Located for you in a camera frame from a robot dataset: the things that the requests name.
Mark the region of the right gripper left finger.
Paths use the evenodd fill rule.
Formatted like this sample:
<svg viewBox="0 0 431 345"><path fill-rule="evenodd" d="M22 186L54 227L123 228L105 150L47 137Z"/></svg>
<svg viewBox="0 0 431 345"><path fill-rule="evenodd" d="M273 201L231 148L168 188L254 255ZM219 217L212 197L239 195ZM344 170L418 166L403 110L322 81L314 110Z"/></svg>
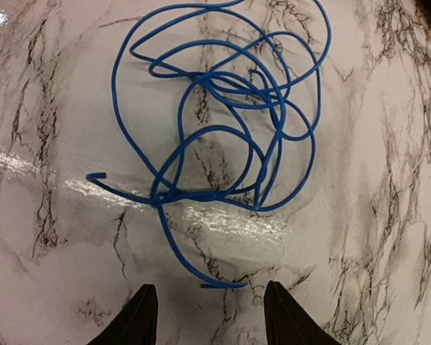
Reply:
<svg viewBox="0 0 431 345"><path fill-rule="evenodd" d="M88 345L155 345L158 298L153 284L144 284L108 326Z"/></svg>

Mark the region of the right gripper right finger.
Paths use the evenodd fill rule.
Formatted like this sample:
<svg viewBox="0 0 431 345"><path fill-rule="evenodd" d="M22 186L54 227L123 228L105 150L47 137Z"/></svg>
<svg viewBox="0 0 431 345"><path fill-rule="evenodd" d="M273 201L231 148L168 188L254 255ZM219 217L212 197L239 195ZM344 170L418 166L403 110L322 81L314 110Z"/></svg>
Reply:
<svg viewBox="0 0 431 345"><path fill-rule="evenodd" d="M332 345L328 335L277 281L269 281L264 293L264 317L268 344Z"/></svg>

